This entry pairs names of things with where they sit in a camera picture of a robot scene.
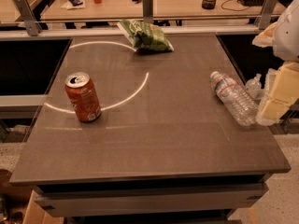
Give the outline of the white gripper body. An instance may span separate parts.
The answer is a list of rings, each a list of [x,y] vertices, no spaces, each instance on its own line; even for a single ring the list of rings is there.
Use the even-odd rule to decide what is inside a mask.
[[[299,62],[299,0],[292,0],[278,18],[273,51],[281,60]]]

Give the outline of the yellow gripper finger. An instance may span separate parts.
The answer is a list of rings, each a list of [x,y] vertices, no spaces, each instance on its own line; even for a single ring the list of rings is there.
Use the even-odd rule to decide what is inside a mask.
[[[264,91],[256,121],[271,126],[299,99],[299,63],[285,62],[276,73],[268,73],[266,80],[269,87]]]
[[[254,37],[252,44],[261,48],[272,47],[276,25],[275,22],[271,23],[265,30]]]

